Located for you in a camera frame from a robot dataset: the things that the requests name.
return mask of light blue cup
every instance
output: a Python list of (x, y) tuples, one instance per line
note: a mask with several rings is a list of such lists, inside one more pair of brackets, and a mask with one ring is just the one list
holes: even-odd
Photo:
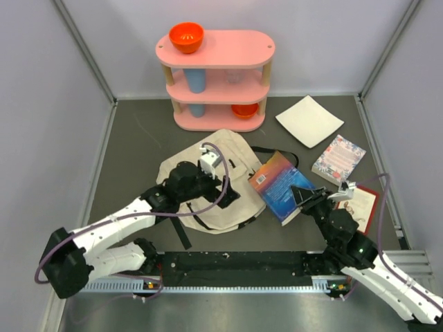
[(189, 89), (193, 93), (201, 93), (206, 88), (206, 71), (204, 69), (183, 69)]
[(189, 111), (191, 114), (196, 117), (200, 118), (205, 113), (205, 105), (204, 104), (189, 104)]

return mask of orange bowl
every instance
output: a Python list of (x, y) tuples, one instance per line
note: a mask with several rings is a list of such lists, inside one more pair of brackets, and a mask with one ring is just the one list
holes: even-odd
[(204, 30), (200, 24), (183, 22), (169, 31), (172, 45), (182, 53), (190, 54), (199, 49), (203, 41)]
[(258, 104), (231, 105), (230, 107), (233, 110), (235, 116), (244, 120), (252, 118), (258, 111)]

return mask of pink shelf tier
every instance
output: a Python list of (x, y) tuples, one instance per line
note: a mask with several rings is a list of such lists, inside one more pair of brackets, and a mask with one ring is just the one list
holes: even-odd
[(183, 54), (166, 35), (156, 45), (160, 62), (172, 68), (257, 68), (271, 60), (273, 40), (254, 30), (205, 30), (197, 52)]
[(205, 114), (201, 118), (192, 116), (186, 105), (181, 105), (181, 108), (183, 111), (180, 114), (174, 113), (175, 122), (181, 128), (192, 131), (252, 131), (264, 121), (264, 115), (254, 115), (247, 120), (239, 119), (230, 109), (230, 105), (206, 105)]
[(254, 104), (264, 99), (269, 86), (262, 86), (262, 73), (255, 69), (244, 71), (238, 83), (229, 83), (223, 70), (206, 71), (206, 89), (201, 93), (190, 91), (183, 71), (174, 73), (175, 84), (166, 85), (169, 95), (177, 102), (185, 104)]

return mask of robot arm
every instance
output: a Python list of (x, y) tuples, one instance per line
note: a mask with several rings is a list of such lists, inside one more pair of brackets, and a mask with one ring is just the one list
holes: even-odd
[[(197, 165), (179, 163), (162, 184), (148, 189), (111, 216), (71, 232), (60, 228), (51, 235), (40, 264), (59, 298), (78, 293), (92, 280), (122, 271), (149, 274), (156, 265), (152, 243), (137, 239), (126, 246), (108, 248), (139, 230), (177, 216), (181, 203), (202, 196), (225, 208), (239, 198), (226, 176), (223, 181), (215, 176), (222, 157), (215, 151), (202, 151)], [(217, 189), (222, 183), (224, 195)]]
[(409, 331), (443, 331), (443, 299), (432, 294), (398, 268), (375, 243), (357, 231), (358, 223), (337, 201), (352, 198), (355, 183), (342, 183), (338, 193), (325, 188), (292, 187), (303, 214), (312, 216), (327, 247), (323, 262), (332, 274), (343, 273), (368, 287), (408, 324)]

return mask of red book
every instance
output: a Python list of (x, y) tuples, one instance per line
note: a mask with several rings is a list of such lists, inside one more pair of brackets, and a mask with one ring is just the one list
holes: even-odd
[(338, 202), (338, 209), (346, 209), (352, 218), (359, 223), (358, 230), (366, 235), (372, 223), (379, 193), (366, 187), (358, 186), (354, 190), (354, 197), (349, 201)]

